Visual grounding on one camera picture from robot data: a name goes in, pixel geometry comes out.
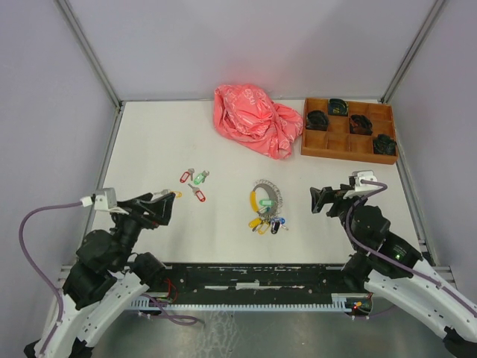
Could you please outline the keyring with yellow blue tags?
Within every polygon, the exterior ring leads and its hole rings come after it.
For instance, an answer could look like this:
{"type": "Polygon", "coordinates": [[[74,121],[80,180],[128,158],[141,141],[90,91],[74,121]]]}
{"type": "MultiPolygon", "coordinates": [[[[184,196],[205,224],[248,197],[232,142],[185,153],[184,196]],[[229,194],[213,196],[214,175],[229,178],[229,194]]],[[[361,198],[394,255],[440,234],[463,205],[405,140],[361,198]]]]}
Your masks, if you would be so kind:
{"type": "Polygon", "coordinates": [[[273,182],[260,179],[254,184],[250,192],[249,202],[256,218],[249,222],[248,227],[259,235],[270,233],[276,235],[281,230],[288,230],[287,222],[281,216],[283,206],[282,194],[273,182]],[[272,207],[263,207],[259,204],[262,199],[272,199],[276,203],[272,207]]]}

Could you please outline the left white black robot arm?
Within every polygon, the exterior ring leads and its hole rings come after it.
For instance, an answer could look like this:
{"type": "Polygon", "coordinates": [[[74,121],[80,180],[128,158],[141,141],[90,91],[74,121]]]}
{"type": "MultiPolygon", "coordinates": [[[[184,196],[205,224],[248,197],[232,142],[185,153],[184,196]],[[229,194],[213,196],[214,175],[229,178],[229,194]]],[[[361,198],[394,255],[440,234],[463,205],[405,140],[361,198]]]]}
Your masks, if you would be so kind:
{"type": "Polygon", "coordinates": [[[105,330],[132,301],[165,282],[165,266],[151,253],[129,258],[142,230],[171,220],[176,195],[148,192],[117,201],[112,188],[100,189],[73,203],[108,213],[114,226],[83,238],[61,289],[49,281],[57,316],[42,337],[25,346],[27,357],[90,357],[105,330]]]}

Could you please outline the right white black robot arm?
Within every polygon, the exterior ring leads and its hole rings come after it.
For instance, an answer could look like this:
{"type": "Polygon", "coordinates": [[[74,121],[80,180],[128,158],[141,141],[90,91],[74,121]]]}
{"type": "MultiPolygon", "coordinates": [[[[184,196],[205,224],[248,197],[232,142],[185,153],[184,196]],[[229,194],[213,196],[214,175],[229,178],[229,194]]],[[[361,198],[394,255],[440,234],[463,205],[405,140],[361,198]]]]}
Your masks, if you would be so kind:
{"type": "Polygon", "coordinates": [[[476,304],[442,278],[425,257],[391,231],[391,223],[367,200],[384,192],[384,183],[362,180],[339,189],[312,187],[312,212],[327,204],[330,218],[340,220],[354,254],[343,268],[348,290],[381,295],[412,315],[442,339],[454,357],[476,356],[476,304]]]}

